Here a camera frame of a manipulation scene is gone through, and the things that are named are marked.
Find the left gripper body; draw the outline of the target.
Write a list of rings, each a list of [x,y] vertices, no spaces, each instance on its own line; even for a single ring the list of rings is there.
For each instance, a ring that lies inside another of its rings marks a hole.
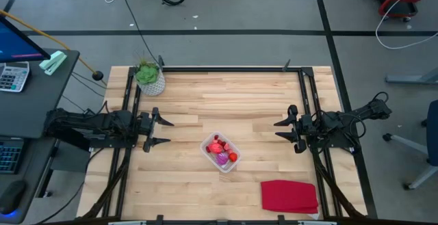
[[[148,153],[152,147],[158,144],[158,139],[153,137],[154,125],[158,115],[159,110],[157,107],[154,107],[151,112],[151,118],[149,117],[149,113],[146,112],[141,112],[138,116],[138,133],[146,136],[146,140],[143,145],[143,151],[146,153]]]

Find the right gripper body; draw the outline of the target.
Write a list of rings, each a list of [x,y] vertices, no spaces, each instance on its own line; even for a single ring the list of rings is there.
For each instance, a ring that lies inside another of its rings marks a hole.
[[[303,153],[307,149],[306,141],[302,136],[309,136],[316,134],[316,127],[313,124],[311,114],[304,114],[297,118],[298,108],[295,105],[290,105],[287,110],[287,121],[292,125],[290,133],[290,142],[295,143],[295,153]]]

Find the black computer mouse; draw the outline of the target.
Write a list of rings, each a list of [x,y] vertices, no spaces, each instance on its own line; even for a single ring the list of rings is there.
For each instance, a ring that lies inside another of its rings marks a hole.
[[[13,213],[18,208],[26,188],[27,184],[22,180],[10,183],[0,195],[0,214],[9,215]]]

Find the black keyboard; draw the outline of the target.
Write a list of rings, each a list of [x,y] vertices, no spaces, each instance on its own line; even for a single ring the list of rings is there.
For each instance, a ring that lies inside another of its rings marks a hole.
[[[0,140],[0,174],[16,174],[24,156],[24,140]]]

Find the mint green stapler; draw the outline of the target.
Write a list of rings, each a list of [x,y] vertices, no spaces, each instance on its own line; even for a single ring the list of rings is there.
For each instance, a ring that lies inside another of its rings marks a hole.
[[[51,76],[64,62],[67,55],[62,51],[56,51],[51,54],[50,59],[44,60],[39,64],[39,67],[44,71],[46,75]]]

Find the succulent in white pot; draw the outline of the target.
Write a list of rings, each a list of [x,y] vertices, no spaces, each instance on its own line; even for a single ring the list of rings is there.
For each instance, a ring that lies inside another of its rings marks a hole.
[[[165,90],[162,67],[156,62],[141,58],[134,67],[134,78],[141,91],[148,96],[158,96]]]

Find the grey desk calculator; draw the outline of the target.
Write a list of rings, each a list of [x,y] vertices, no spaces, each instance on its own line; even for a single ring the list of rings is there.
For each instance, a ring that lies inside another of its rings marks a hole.
[[[21,92],[30,74],[29,62],[5,63],[0,74],[0,91]]]

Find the grey metal desk foot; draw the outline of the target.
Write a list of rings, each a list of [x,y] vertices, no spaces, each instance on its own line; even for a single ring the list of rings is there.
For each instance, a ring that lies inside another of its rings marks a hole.
[[[424,75],[386,75],[387,83],[438,85],[438,67]]]

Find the black computer desk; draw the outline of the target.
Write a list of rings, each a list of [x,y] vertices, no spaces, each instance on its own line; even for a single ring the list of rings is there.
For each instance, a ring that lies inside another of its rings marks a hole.
[[[0,224],[20,224],[37,191],[44,169],[55,146],[55,139],[43,136],[48,111],[57,108],[79,52],[67,51],[66,60],[51,75],[38,62],[30,63],[31,78],[19,93],[0,92],[0,140],[18,139],[26,143],[16,174],[0,174],[0,195],[14,181],[25,181],[27,188],[18,208],[9,215],[0,214]]]

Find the yellow rod with black ball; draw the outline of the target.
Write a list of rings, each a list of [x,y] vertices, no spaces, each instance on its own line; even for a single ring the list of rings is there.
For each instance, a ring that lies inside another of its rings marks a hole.
[[[64,49],[70,51],[70,48],[69,48],[65,43],[61,42],[60,40],[54,38],[53,36],[50,36],[49,34],[43,32],[43,31],[41,31],[41,30],[39,30],[39,29],[37,29],[37,28],[35,28],[35,27],[33,27],[33,26],[27,24],[26,22],[24,22],[24,21],[21,20],[20,18],[18,18],[18,17],[16,17],[16,16],[12,15],[12,14],[10,14],[10,13],[7,13],[7,12],[4,11],[4,10],[0,10],[0,15],[2,15],[2,16],[6,16],[6,17],[8,17],[8,18],[11,18],[13,21],[16,21],[17,23],[19,23],[19,24],[25,26],[26,28],[32,30],[33,32],[35,32],[35,33],[37,33],[37,34],[39,34],[39,35],[41,35],[41,36],[44,36],[44,37],[46,37],[46,38],[48,38],[48,39],[50,39],[50,40],[56,42],[57,44],[59,44],[60,46],[62,46]],[[84,65],[89,71],[92,72],[92,78],[93,78],[95,81],[101,81],[104,85],[106,85],[106,82],[104,82],[104,80],[103,80],[103,73],[102,73],[101,71],[97,71],[97,70],[93,69],[93,68],[92,68],[88,63],[86,63],[81,57],[78,57],[78,59],[79,59],[79,61],[80,61],[80,62],[81,62],[81,63],[82,63],[82,64],[83,64],[83,65]]]

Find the computer monitor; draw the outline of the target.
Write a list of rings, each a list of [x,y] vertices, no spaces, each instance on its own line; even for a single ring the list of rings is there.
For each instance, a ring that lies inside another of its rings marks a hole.
[[[0,63],[30,62],[51,56],[5,17],[0,16]]]

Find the clear plastic tupperware container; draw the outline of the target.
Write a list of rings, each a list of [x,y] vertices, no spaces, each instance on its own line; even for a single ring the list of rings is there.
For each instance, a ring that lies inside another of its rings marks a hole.
[[[214,135],[218,135],[219,138],[217,140],[214,139]],[[212,143],[219,143],[222,145],[222,147],[228,143],[230,146],[229,150],[224,149],[224,153],[236,153],[238,155],[237,161],[233,162],[230,159],[228,160],[226,165],[219,166],[216,163],[216,155],[215,153],[208,153],[205,149],[206,146],[212,144]],[[200,145],[200,150],[204,154],[204,156],[210,160],[222,173],[229,173],[232,171],[232,169],[241,161],[242,154],[240,150],[237,148],[237,146],[228,138],[225,137],[225,135],[221,134],[220,132],[213,132],[211,133]]]

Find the blue office chair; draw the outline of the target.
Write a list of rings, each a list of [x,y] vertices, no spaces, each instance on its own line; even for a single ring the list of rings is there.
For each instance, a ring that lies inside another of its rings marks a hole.
[[[428,167],[412,183],[403,183],[402,186],[405,190],[416,189],[438,172],[438,100],[430,103],[427,117],[421,122],[421,125],[426,128],[425,146],[398,135],[390,133],[383,135],[386,142],[397,141],[428,156]]]

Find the black aluminium table frame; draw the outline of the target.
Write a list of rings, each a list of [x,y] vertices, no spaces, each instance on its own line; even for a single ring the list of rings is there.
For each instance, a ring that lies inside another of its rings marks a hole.
[[[274,123],[286,118],[291,104],[300,113],[339,110],[329,67],[167,66],[159,96],[141,93],[129,73],[127,66],[112,67],[105,91],[109,108],[141,113],[158,107],[174,126],[155,127],[155,137],[170,142],[149,153],[138,143],[129,153],[127,177],[106,204],[106,215],[204,223],[274,220],[277,213],[261,205],[261,182],[273,180],[313,184],[320,218],[346,215],[316,173],[313,154],[295,153],[275,135],[281,128]],[[213,132],[225,135],[242,154],[229,173],[200,150]]]

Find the red folded cloth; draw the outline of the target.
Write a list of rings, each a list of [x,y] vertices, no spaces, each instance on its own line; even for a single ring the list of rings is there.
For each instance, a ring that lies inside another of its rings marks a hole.
[[[284,213],[318,213],[315,186],[297,181],[261,182],[261,205],[268,211]]]

